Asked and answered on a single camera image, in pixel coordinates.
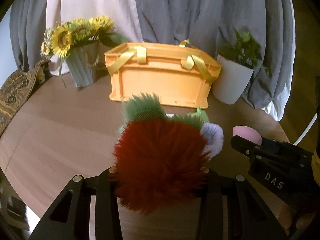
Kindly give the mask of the person's right hand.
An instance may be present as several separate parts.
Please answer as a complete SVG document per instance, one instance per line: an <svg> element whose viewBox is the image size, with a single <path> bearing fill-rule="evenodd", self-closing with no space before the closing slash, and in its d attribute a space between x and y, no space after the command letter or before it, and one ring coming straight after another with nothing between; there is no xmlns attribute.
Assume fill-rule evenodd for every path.
<svg viewBox="0 0 320 240"><path fill-rule="evenodd" d="M307 228L319 215L319 154L298 152L285 161L280 189L286 205L278 221L287 233Z"/></svg>

